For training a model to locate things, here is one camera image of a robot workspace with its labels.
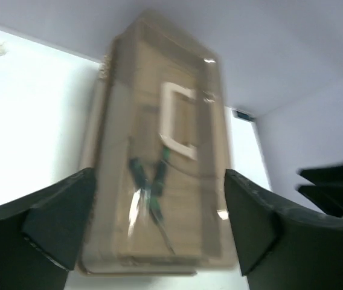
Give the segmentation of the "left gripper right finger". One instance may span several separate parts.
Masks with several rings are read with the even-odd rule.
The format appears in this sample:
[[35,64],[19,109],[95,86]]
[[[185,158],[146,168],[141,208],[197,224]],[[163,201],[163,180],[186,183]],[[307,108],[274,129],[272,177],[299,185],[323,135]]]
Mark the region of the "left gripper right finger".
[[224,190],[250,289],[343,289],[343,219],[303,207],[231,169]]

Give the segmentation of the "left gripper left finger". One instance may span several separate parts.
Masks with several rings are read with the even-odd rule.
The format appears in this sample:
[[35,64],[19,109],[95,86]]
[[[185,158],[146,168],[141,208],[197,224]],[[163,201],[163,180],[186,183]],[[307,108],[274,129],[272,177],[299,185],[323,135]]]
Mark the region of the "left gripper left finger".
[[94,201],[93,168],[0,205],[0,289],[63,289]]

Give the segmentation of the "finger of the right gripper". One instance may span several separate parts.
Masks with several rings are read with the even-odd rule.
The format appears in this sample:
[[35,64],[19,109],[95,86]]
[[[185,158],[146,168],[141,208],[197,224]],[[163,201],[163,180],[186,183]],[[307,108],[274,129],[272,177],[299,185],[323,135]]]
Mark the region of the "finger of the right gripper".
[[343,163],[300,169],[298,175],[311,182],[297,191],[325,214],[343,216]]

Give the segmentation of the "small green-black precision screwdriver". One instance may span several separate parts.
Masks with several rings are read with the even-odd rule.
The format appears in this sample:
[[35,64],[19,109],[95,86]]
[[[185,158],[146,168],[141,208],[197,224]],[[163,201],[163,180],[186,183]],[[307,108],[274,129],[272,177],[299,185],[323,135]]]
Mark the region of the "small green-black precision screwdriver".
[[172,255],[175,255],[172,243],[167,236],[165,229],[164,216],[162,214],[159,198],[163,194],[164,184],[167,174],[168,159],[170,157],[170,149],[166,146],[162,147],[161,157],[156,165],[155,175],[150,186],[149,212],[154,224],[158,227],[161,236],[164,239],[165,245]]

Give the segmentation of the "beige tool box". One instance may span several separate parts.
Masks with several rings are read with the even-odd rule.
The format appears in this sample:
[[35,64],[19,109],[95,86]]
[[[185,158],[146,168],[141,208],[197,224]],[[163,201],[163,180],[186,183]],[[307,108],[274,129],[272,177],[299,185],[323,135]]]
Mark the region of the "beige tool box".
[[[138,157],[151,186],[163,146],[170,157],[159,202],[175,255],[128,166]],[[97,179],[77,261],[82,274],[184,276],[236,265],[217,56],[153,10],[144,10],[111,43],[80,165],[93,167]]]

